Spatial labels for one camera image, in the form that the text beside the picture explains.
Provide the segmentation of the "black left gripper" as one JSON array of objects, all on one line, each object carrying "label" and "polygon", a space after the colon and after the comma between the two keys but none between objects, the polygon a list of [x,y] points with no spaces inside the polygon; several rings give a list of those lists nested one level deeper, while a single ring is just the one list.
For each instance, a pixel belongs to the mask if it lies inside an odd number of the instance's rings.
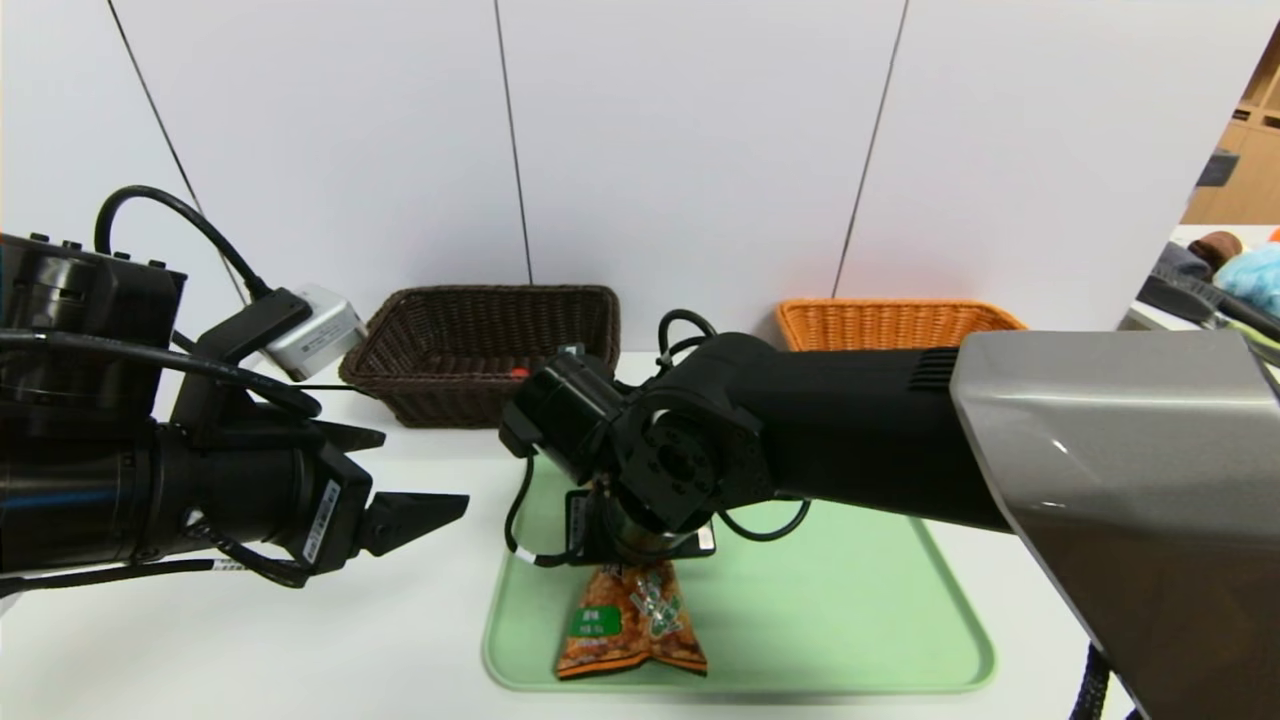
[{"label": "black left gripper", "polygon": [[379,492],[349,454],[387,434],[342,423],[155,428],[150,557],[229,550],[265,577],[315,577],[360,548],[385,556],[467,511],[467,495]]}]

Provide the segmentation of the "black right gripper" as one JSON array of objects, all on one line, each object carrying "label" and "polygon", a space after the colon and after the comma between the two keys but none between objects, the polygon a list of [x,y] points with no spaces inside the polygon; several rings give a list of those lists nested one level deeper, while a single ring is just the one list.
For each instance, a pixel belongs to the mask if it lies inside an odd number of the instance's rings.
[{"label": "black right gripper", "polygon": [[637,500],[593,489],[564,497],[564,539],[571,566],[708,559],[716,553],[710,516],[695,530],[669,530]]}]

